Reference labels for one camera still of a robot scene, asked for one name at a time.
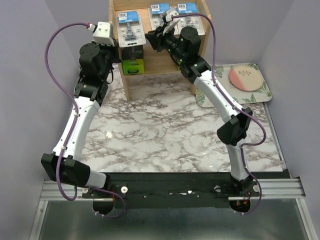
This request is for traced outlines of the black green razor box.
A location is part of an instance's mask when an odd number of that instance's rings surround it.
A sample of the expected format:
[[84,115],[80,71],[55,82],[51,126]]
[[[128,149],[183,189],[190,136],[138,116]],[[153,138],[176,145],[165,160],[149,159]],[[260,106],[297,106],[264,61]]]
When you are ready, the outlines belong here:
[[142,45],[122,49],[122,70],[125,75],[145,73],[144,48]]

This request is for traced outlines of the blue razor blister pack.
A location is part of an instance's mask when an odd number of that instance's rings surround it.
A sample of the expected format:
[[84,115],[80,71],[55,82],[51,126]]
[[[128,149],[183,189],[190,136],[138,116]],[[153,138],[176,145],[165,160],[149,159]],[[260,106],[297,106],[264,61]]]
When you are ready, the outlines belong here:
[[179,34],[184,27],[192,27],[197,29],[197,32],[200,36],[205,34],[205,30],[200,16],[185,16],[187,14],[195,14],[199,12],[195,2],[178,3],[176,6],[176,10],[178,14],[181,16],[177,24]]
[[136,10],[119,12],[117,14],[117,34],[121,48],[143,46],[146,44],[142,20]]
[[156,3],[150,5],[148,13],[152,31],[164,24],[162,15],[169,9],[170,5],[168,3]]

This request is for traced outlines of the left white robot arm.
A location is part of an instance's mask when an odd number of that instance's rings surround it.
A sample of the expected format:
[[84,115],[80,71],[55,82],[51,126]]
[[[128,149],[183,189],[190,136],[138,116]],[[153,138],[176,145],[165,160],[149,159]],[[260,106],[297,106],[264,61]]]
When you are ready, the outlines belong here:
[[86,43],[79,50],[80,73],[72,107],[63,134],[51,153],[42,155],[41,164],[52,181],[93,188],[101,198],[111,191],[106,174],[82,163],[82,150],[92,120],[109,93],[108,76],[119,62],[119,47]]

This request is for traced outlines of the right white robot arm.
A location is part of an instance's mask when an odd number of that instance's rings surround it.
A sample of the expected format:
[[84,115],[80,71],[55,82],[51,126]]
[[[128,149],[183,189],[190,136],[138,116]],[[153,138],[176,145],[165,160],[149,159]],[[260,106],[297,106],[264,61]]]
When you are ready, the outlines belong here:
[[247,136],[253,112],[250,108],[238,105],[219,84],[211,66],[199,54],[201,38],[195,28],[184,27],[179,37],[175,37],[173,30],[167,33],[164,30],[163,26],[159,26],[146,33],[145,37],[155,51],[165,50],[169,53],[182,75],[204,92],[219,112],[224,124],[216,132],[228,151],[230,191],[241,196],[253,181],[246,171],[247,161],[241,153],[241,144]]

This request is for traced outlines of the wooden two-tier shelf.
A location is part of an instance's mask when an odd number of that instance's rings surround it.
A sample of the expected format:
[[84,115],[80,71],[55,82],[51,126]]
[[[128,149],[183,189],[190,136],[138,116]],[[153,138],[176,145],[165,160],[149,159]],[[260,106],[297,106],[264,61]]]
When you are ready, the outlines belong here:
[[[150,5],[160,3],[169,3],[171,7],[176,7],[178,4],[182,3],[196,3],[198,12],[208,16],[210,20],[212,20],[212,16],[206,0],[109,0],[108,22],[113,24],[113,32],[115,39],[117,40],[119,38],[117,32],[117,17],[119,13],[127,11],[137,11],[139,16],[141,17],[143,30],[145,33],[147,33],[148,31],[152,30],[148,8],[150,7]],[[206,47],[209,40],[209,34],[211,32],[211,27],[209,23],[206,21],[206,19],[201,21],[203,23],[205,34],[200,36],[200,55],[204,58]],[[165,53],[165,51],[156,52],[152,49],[149,43],[146,43],[143,46],[143,52],[144,74],[125,75],[123,72],[122,63],[118,64],[127,101],[133,99],[131,98],[133,97],[133,93],[130,93],[130,81],[133,80],[134,77],[147,77],[178,73],[178,67],[174,64],[169,54]]]

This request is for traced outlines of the floral serving tray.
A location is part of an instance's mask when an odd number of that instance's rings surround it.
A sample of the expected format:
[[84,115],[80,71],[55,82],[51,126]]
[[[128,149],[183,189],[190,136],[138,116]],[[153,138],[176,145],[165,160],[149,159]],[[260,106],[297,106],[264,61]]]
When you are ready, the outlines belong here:
[[239,104],[253,104],[253,103],[263,103],[269,102],[272,99],[272,94],[267,86],[267,83],[263,77],[263,85],[256,91],[242,91],[234,87],[229,81],[229,72],[233,67],[237,66],[249,66],[258,70],[260,69],[255,63],[238,63],[238,64],[226,64],[226,65],[216,65],[215,66],[215,76],[218,81],[222,84],[225,90],[234,98],[234,100]]

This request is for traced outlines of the pink white plate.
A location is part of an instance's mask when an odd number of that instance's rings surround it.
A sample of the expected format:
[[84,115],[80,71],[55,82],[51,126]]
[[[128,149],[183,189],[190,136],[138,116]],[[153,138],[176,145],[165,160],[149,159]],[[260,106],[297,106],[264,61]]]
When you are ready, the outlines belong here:
[[233,67],[228,78],[235,88],[244,92],[254,92],[264,83],[263,76],[258,70],[245,65]]

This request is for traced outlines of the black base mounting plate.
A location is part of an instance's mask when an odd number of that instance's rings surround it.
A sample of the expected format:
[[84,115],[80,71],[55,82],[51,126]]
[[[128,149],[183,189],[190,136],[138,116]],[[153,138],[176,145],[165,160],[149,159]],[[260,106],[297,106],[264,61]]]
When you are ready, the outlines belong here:
[[248,198],[259,193],[254,182],[237,188],[228,172],[108,172],[109,193],[89,189],[84,199],[112,199],[117,208],[127,209],[229,208],[249,210]]

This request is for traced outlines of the aluminium rail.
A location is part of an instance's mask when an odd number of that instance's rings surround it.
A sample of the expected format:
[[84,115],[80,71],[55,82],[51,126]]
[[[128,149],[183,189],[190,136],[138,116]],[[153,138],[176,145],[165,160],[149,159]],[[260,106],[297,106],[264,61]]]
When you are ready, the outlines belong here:
[[[263,200],[274,199],[301,199],[306,196],[301,180],[298,178],[287,179],[260,179]],[[74,195],[74,186],[68,184],[61,185],[65,193],[72,197]],[[253,193],[250,194],[251,200],[258,200],[258,187],[254,186]],[[200,192],[189,189],[188,191],[178,190],[177,192],[169,191],[165,197],[173,196],[196,196],[200,197]],[[88,189],[81,187],[77,188],[77,197],[75,201],[111,201],[112,197],[94,196],[94,193],[89,193]],[[40,193],[40,201],[66,201],[61,195],[57,183],[54,181],[45,180],[42,184]]]

